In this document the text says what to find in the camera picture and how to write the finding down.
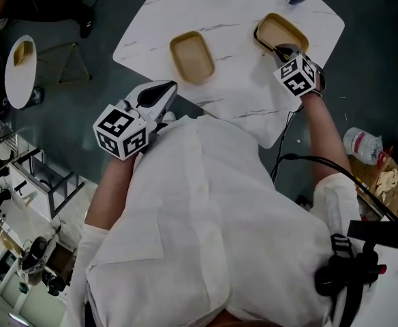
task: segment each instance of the shirt sleeve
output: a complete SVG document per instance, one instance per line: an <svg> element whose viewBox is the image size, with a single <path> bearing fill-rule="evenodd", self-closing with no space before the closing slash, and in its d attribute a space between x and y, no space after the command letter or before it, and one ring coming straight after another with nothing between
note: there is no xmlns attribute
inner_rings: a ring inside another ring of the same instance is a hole
<svg viewBox="0 0 398 327"><path fill-rule="evenodd" d="M107 233L108 230L84 224L62 327L84 327L84 307L87 294L86 270Z"/></svg>
<svg viewBox="0 0 398 327"><path fill-rule="evenodd" d="M311 214L328 226L331 234L348 233L351 220L361 220L355 184L342 173L322 179L314 190Z"/></svg>

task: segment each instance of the plastic water bottle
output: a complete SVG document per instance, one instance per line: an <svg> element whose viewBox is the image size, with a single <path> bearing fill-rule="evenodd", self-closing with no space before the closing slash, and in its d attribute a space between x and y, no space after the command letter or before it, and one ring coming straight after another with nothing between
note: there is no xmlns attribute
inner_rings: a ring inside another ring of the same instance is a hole
<svg viewBox="0 0 398 327"><path fill-rule="evenodd" d="M377 164L383 149L380 137L372 136L356 127L347 130L343 137L343 143L348 155L353 155L368 165Z"/></svg>

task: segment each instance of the white shirt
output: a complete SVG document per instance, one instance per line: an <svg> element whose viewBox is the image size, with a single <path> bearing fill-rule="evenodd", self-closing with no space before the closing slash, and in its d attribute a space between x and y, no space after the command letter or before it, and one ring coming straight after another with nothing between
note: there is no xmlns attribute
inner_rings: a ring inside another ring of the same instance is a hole
<svg viewBox="0 0 398 327"><path fill-rule="evenodd" d="M331 232L359 219L344 175L317 185L309 213L275 190L249 134L184 117L138 163L126 204L108 233L85 226L67 326L84 326L85 299L98 326L206 326L223 309L331 325L314 274L333 253Z"/></svg>

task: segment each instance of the tan tray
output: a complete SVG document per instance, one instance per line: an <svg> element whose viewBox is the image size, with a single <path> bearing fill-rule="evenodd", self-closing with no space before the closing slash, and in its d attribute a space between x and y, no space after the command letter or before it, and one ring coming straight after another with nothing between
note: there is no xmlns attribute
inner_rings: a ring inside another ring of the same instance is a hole
<svg viewBox="0 0 398 327"><path fill-rule="evenodd" d="M198 82L213 75L214 60L202 35L190 31L170 42L170 51L179 75L186 82Z"/></svg>
<svg viewBox="0 0 398 327"><path fill-rule="evenodd" d="M266 51L273 51L280 44L296 44L303 52L309 47L307 37L279 14L268 14L261 20L254 32L254 40Z"/></svg>
<svg viewBox="0 0 398 327"><path fill-rule="evenodd" d="M32 54L33 44L30 41L23 41L17 46L13 54L14 67L22 64L23 61Z"/></svg>

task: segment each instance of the floor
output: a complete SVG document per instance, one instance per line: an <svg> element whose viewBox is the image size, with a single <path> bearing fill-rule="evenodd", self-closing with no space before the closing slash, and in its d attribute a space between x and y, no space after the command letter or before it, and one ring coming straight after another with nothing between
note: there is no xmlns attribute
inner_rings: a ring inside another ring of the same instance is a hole
<svg viewBox="0 0 398 327"><path fill-rule="evenodd" d="M30 34L38 50L79 41L91 82L48 87L40 106L13 112L24 137L65 167L98 183L108 161L97 147L92 124L107 104L114 104L146 79L112 60L117 43L145 0L99 0L90 36L81 40L73 21L12 22L0 34L6 55L14 41ZM398 0L324 0L346 27L326 68L325 102L340 134L352 126L382 136L386 145L398 139ZM178 98L178 113L200 112ZM284 152L309 153L304 113L296 115L286 135ZM260 149L265 167L275 165L277 144ZM277 189L295 199L311 198L312 181L304 162L284 162Z"/></svg>

